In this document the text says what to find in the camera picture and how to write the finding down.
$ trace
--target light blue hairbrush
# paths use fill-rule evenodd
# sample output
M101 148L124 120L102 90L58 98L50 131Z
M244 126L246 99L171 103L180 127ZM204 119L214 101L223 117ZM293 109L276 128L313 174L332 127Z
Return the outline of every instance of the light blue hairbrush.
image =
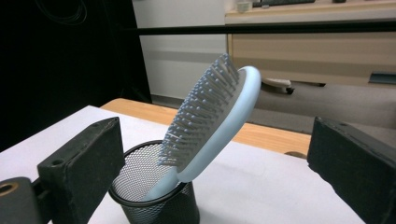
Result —
M239 132L256 104L259 70L236 70L227 54L202 75L180 106L163 139L159 165L173 166L143 201L188 183L212 162Z

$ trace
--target pen holder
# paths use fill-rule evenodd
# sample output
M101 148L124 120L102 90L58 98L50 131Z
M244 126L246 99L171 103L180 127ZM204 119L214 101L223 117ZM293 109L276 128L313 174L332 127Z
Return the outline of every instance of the pen holder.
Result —
M180 182L161 198L141 201L171 168L157 164L161 143L150 141L125 152L125 165L109 194L121 205L130 223L199 223L192 182Z

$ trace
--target black curtain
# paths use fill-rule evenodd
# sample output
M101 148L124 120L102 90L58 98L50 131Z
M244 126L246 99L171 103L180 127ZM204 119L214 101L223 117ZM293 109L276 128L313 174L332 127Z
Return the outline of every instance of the black curtain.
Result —
M86 105L151 102L139 37L120 32L136 28L132 1L8 0L0 15L0 151Z

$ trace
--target hairbrush bristles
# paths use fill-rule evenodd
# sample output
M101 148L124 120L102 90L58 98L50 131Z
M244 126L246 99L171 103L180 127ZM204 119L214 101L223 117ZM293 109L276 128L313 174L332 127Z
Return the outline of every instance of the hairbrush bristles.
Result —
M227 54L204 72L190 91L163 139L158 163L183 170L227 117L242 90L241 76Z

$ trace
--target white tabletop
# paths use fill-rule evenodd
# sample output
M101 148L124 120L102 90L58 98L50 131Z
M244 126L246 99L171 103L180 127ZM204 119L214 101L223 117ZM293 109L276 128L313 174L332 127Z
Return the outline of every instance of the white tabletop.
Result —
M101 119L120 118L124 151L163 139L167 126L87 106L0 153L0 180L38 178L36 166ZM201 223L363 223L306 160L231 142L193 180ZM128 223L107 194L90 223Z

